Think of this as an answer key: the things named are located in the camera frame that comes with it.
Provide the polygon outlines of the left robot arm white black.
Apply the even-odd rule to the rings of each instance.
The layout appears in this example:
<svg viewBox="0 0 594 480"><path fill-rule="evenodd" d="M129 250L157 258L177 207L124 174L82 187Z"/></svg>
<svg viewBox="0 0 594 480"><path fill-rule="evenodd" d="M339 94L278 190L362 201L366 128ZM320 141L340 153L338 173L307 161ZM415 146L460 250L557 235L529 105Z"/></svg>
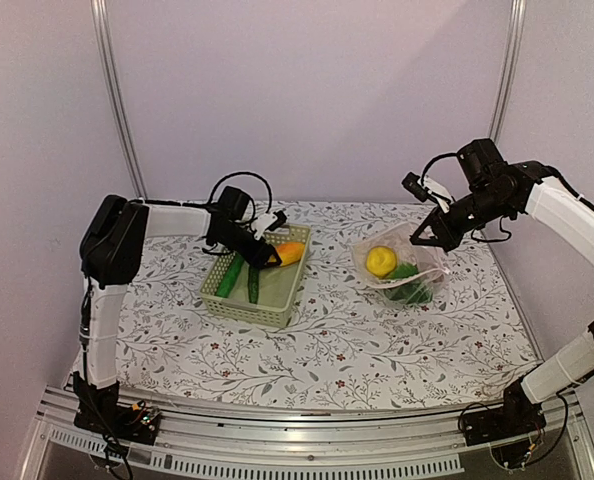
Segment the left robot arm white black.
<svg viewBox="0 0 594 480"><path fill-rule="evenodd" d="M283 226L285 213L268 210L245 220L244 198L241 190L228 187L218 201L204 204L115 194L103 199L79 248L86 288L80 342L86 358L78 373L88 385L106 389L117 383L120 311L147 239L192 236L238 253L258 269L281 264L264 234Z"/></svg>

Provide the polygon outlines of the clear zip top bag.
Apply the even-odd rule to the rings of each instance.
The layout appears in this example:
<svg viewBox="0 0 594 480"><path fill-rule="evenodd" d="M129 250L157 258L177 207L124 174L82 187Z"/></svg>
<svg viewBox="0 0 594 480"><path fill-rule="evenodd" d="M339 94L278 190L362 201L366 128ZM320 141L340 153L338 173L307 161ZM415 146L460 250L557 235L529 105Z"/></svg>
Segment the clear zip top bag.
<svg viewBox="0 0 594 480"><path fill-rule="evenodd" d="M350 248L359 280L386 300L405 306L430 304L450 269L438 247L415 246L413 226L400 222Z"/></svg>

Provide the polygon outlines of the beige perforated plastic basket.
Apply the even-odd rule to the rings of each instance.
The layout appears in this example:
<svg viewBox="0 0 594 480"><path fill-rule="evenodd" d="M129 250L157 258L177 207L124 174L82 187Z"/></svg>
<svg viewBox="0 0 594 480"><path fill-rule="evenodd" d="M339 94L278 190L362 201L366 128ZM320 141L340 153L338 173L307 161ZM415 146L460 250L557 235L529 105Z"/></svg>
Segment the beige perforated plastic basket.
<svg viewBox="0 0 594 480"><path fill-rule="evenodd" d="M303 243L305 253L297 263L260 272L257 303L248 301L247 263L243 264L229 296L222 298L216 295L235 254L218 257L208 270L200 288L200 296L209 313L269 327L285 328L289 325L297 291L302 283L311 228L306 225L289 224L276 232L267 233L266 239L273 246L286 242Z"/></svg>

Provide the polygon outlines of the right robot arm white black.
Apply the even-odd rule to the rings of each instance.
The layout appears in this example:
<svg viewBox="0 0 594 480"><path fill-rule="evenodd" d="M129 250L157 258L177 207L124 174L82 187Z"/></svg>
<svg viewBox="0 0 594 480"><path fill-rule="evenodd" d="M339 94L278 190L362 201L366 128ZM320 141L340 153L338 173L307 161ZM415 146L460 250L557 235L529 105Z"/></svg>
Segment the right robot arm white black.
<svg viewBox="0 0 594 480"><path fill-rule="evenodd" d="M410 237L412 244L457 249L465 238L485 243L478 231L493 221L526 216L538 227L522 237L514 252L544 268L538 292L550 294L564 306L572 304L574 290L584 286L594 269L594 204L577 192L560 171L587 168L594 180L594 153L571 143L540 144L534 137L496 144L475 139L452 153L466 178L469 192L454 199L428 173L408 173L403 187L418 200L435 206ZM494 415L494 427L514 436L529 424L533 409L560 391L573 388L585 413L594 420L594 391L586 382L594 378L594 320L568 344L504 391L504 406Z"/></svg>

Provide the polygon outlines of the bok choy toy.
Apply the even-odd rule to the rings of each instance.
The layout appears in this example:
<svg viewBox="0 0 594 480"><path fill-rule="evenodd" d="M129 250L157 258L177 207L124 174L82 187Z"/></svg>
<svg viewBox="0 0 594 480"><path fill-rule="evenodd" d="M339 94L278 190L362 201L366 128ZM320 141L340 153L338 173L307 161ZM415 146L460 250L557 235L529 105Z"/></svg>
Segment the bok choy toy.
<svg viewBox="0 0 594 480"><path fill-rule="evenodd" d="M415 264L401 263L388 276L389 280L408 279L419 273ZM430 303L433 299L432 291L421 280L412 280L384 290L384 296L391 301L405 305Z"/></svg>

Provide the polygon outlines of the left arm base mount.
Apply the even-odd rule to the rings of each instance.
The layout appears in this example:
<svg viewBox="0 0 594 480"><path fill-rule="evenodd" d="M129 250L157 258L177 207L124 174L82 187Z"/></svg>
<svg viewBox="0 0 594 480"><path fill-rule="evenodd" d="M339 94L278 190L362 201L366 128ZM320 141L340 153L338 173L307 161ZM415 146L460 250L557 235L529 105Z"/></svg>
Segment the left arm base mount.
<svg viewBox="0 0 594 480"><path fill-rule="evenodd" d="M139 401L132 406L117 403L114 397L80 399L74 425L106 435L110 439L154 445L161 422L161 411Z"/></svg>

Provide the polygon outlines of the green cucumber toy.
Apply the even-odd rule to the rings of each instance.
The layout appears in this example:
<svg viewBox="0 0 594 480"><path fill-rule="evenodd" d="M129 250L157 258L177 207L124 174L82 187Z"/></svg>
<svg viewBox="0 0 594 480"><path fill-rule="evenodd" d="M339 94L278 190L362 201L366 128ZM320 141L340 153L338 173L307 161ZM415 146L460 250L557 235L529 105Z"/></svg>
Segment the green cucumber toy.
<svg viewBox="0 0 594 480"><path fill-rule="evenodd" d="M240 272L244 264L244 259L240 255L236 255L228 269L224 273L224 276L215 292L215 295L220 298L228 298L232 292Z"/></svg>

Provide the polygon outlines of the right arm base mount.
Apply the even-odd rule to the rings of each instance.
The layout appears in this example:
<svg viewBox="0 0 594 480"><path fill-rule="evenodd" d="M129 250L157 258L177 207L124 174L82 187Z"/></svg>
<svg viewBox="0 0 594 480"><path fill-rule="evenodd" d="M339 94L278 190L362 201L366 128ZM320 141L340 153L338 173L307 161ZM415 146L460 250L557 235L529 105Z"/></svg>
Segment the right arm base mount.
<svg viewBox="0 0 594 480"><path fill-rule="evenodd" d="M515 400L497 407L472 403L462 410L457 421L466 445L488 445L492 460L504 470L528 466L543 443L545 427L540 406Z"/></svg>

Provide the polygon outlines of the yellow lemon toy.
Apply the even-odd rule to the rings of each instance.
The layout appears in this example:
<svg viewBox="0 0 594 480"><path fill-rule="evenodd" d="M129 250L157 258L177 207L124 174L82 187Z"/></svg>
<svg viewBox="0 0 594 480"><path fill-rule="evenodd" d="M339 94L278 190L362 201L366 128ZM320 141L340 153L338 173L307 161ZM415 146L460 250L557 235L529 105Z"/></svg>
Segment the yellow lemon toy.
<svg viewBox="0 0 594 480"><path fill-rule="evenodd" d="M366 270L377 278L384 278L398 266L396 253L386 246L375 246L366 256Z"/></svg>

